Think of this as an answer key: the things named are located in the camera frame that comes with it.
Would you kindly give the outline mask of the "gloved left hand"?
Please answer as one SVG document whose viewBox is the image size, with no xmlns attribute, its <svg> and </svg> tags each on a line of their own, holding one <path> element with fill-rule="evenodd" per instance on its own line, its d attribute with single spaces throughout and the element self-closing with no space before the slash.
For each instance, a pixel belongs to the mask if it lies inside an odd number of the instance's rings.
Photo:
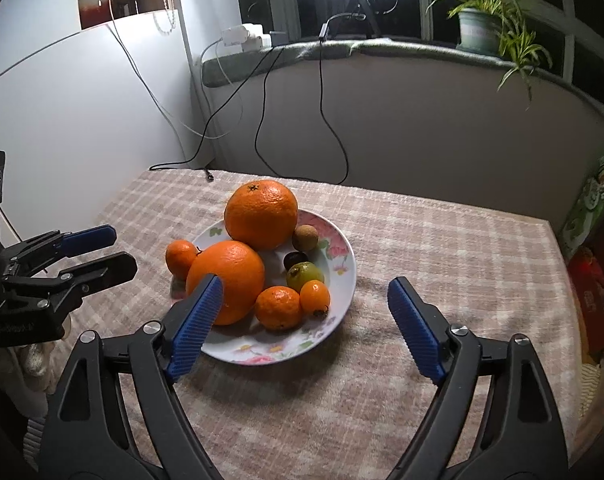
<svg viewBox="0 0 604 480">
<path fill-rule="evenodd" d="M 0 348 L 0 388 L 6 392 L 50 392 L 53 372 L 50 354 L 53 342 Z"/>
</svg>

